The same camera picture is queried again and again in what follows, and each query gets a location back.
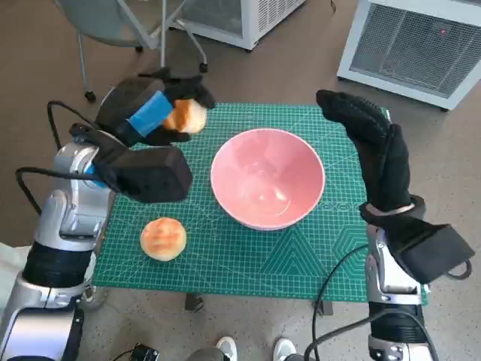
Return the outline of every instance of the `pink bowl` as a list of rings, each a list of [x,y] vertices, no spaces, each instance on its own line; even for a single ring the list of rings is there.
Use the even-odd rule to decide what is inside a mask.
[[[282,229],[321,199],[321,159],[303,139],[279,129],[253,129],[221,146],[210,183],[224,210],[253,229]]]

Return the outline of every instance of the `chair leg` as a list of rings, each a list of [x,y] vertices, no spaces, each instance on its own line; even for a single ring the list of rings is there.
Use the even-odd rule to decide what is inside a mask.
[[[199,67],[201,73],[207,73],[207,55],[205,54],[204,49],[202,49],[202,46],[198,43],[197,39],[195,38],[194,34],[192,33],[188,25],[186,25],[182,20],[179,20],[179,19],[176,19],[175,22],[179,24],[179,26],[182,27],[182,29],[185,30],[190,40],[192,41],[192,43],[194,43],[198,52],[201,54],[201,64]]]
[[[165,67],[165,30],[167,17],[165,12],[167,11],[167,0],[162,0],[162,26],[160,29],[160,68]]]
[[[89,82],[87,81],[87,74],[85,69],[85,58],[83,56],[83,40],[82,34],[77,31],[78,51],[80,57],[80,71],[82,73],[83,88],[85,89],[85,97],[89,103],[93,103],[96,100],[94,92],[90,89]]]

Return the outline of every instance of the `white air conditioner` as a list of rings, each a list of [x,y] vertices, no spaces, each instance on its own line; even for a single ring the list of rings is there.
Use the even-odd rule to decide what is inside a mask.
[[[306,0],[186,0],[178,15],[197,35],[252,50]]]
[[[337,76],[454,109],[481,79],[481,0],[359,0]]]

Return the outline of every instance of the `table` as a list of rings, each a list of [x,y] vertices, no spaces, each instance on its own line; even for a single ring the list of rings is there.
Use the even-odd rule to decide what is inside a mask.
[[[298,224],[259,232],[234,221],[210,189],[210,164],[233,135],[258,127],[285,129],[310,143],[321,157],[325,192]],[[105,232],[93,283],[106,287],[185,293],[314,299],[321,282],[354,247],[367,243],[358,205],[365,200],[357,153],[343,127],[307,105],[218,104],[207,128],[179,144],[194,174],[187,200],[143,205],[117,196]],[[185,251],[171,262],[142,252],[144,225],[173,217],[188,232]],[[351,257],[334,276],[328,301],[365,302],[365,253]]]

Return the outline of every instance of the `blue tape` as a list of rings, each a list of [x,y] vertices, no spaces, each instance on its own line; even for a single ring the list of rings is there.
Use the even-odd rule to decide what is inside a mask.
[[[95,166],[93,164],[90,164],[89,167],[85,170],[84,174],[95,174]],[[106,187],[105,184],[96,180],[94,180],[93,183],[97,184],[102,188]]]
[[[128,119],[128,122],[138,134],[146,137],[161,124],[173,109],[164,94],[157,91],[152,98]]]

